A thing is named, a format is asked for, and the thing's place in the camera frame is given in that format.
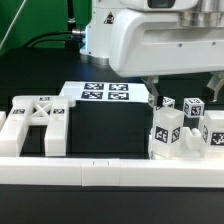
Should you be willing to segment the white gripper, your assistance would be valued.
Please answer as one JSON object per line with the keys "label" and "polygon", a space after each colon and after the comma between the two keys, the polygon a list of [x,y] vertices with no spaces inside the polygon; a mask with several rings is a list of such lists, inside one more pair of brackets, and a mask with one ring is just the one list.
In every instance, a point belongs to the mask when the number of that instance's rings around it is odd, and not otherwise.
{"label": "white gripper", "polygon": [[143,77],[148,104],[161,107],[160,75],[224,70],[224,0],[120,0],[109,64]]}

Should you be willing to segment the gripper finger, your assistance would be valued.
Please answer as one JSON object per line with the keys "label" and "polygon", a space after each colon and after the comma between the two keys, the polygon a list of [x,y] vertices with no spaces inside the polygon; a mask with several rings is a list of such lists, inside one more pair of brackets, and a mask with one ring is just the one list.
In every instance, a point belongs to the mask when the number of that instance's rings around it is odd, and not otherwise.
{"label": "gripper finger", "polygon": [[209,100],[216,102],[220,89],[224,86],[224,71],[212,72],[212,77],[207,84]]}

